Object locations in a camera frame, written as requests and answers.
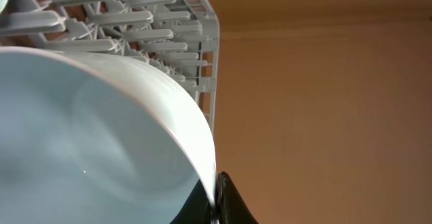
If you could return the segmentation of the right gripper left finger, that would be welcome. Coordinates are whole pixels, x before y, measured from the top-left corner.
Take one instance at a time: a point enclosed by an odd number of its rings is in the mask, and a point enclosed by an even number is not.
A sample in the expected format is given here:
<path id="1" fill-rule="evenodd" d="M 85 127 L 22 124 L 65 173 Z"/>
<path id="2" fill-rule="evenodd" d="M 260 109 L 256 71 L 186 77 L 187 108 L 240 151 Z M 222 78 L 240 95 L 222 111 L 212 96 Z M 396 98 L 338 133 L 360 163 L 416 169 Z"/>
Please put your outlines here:
<path id="1" fill-rule="evenodd" d="M 211 224 L 211 205 L 200 180 L 192 189 L 183 207 L 170 224 Z"/>

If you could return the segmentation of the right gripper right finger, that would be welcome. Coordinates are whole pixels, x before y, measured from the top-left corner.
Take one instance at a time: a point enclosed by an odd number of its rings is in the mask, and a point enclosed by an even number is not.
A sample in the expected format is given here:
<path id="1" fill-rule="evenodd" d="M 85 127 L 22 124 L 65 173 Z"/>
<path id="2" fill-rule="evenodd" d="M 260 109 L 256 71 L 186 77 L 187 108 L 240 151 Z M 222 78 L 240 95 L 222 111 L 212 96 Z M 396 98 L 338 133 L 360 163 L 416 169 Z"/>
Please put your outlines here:
<path id="1" fill-rule="evenodd" d="M 216 207 L 219 224 L 259 224 L 225 171 L 217 176 Z"/>

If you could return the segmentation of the small light blue bowl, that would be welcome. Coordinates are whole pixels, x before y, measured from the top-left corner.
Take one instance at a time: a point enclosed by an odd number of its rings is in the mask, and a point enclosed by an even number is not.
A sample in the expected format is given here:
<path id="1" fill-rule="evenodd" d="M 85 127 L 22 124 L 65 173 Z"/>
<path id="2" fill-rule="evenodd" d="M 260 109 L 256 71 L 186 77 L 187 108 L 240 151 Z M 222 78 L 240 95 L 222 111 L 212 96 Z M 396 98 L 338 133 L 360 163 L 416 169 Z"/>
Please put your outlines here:
<path id="1" fill-rule="evenodd" d="M 213 212 L 209 123 L 161 70 L 1 49 L 2 223 L 171 223 L 198 180 Z"/>

